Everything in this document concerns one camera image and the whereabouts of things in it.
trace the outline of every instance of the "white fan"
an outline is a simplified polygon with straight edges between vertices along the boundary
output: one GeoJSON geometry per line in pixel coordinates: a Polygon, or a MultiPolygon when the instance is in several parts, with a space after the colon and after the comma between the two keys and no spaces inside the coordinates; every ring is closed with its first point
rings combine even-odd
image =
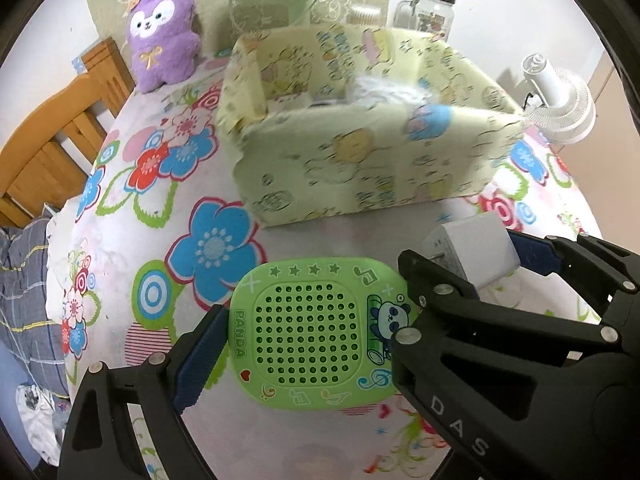
{"type": "Polygon", "coordinates": [[[524,77],[542,100],[542,106],[527,111],[527,117],[554,144],[583,140],[596,122],[596,105],[587,83],[580,76],[555,70],[542,54],[522,62],[524,77]]]}

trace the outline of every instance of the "plus sign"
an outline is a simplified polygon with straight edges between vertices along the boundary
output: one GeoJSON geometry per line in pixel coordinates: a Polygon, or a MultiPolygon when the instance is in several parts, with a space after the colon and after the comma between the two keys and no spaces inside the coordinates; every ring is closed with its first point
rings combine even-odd
{"type": "Polygon", "coordinates": [[[246,283],[243,283],[242,286],[248,286],[251,293],[254,293],[254,285],[261,283],[261,280],[254,280],[254,275],[249,274],[249,280],[246,283]]]}

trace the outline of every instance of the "blue gripper pad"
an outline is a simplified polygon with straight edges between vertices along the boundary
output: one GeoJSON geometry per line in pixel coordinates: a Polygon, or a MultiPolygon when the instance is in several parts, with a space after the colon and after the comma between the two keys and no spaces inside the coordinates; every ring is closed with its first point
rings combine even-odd
{"type": "Polygon", "coordinates": [[[202,389],[225,347],[228,324],[229,311],[222,307],[178,371],[173,403],[179,415],[185,408],[198,402],[202,389]]]}
{"type": "Polygon", "coordinates": [[[518,253],[520,264],[541,276],[548,276],[562,269],[562,260],[556,255],[553,245],[548,240],[508,231],[511,243],[518,253]]]}

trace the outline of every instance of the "white charger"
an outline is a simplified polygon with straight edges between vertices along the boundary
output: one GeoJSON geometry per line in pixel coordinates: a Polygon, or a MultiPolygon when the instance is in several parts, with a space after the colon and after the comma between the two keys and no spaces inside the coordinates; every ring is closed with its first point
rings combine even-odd
{"type": "Polygon", "coordinates": [[[494,211],[436,227],[424,239],[422,250],[428,259],[476,289],[520,267],[507,229],[494,211]]]}

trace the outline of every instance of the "red heart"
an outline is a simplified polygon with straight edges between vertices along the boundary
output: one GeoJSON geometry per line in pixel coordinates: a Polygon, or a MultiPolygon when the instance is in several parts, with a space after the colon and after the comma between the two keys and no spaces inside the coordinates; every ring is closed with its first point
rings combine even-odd
{"type": "Polygon", "coordinates": [[[391,415],[391,408],[386,404],[380,404],[380,413],[378,414],[379,418],[387,418],[391,415]]]}

